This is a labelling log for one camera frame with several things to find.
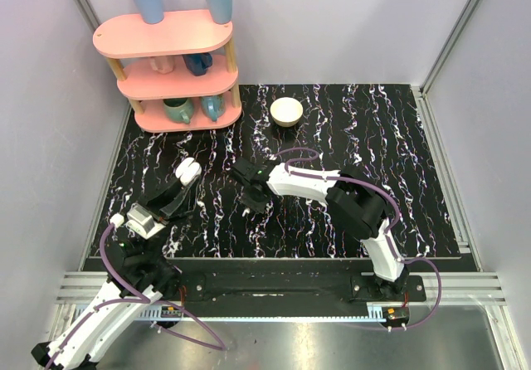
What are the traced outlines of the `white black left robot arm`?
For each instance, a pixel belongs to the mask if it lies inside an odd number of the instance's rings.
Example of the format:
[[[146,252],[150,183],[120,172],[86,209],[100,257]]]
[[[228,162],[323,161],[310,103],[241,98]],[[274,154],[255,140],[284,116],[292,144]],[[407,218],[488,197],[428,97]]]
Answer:
[[[110,218],[100,238],[107,278],[80,317],[32,349],[45,369],[94,369],[110,345],[151,305],[183,292],[182,273],[163,255],[162,231],[190,215],[198,176],[180,176]]]

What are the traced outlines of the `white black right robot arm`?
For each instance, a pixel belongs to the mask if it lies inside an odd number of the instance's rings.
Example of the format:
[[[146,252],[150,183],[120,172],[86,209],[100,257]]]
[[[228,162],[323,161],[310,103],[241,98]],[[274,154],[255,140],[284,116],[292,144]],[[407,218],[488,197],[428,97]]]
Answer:
[[[264,212],[273,197],[302,197],[326,207],[332,225],[364,245],[373,263],[375,285],[386,300],[398,299],[407,289],[409,270],[398,253],[392,229],[401,213],[383,189],[354,175],[352,168],[310,170],[269,160],[254,164],[239,158],[231,176],[243,186],[241,202]]]

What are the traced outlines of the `white square charging case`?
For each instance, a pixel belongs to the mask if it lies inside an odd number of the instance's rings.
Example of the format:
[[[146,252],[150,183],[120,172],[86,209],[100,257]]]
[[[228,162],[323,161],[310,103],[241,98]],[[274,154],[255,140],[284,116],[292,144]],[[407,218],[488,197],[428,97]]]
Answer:
[[[174,174],[183,186],[187,186],[199,177],[201,173],[201,165],[194,158],[188,157],[178,165]]]

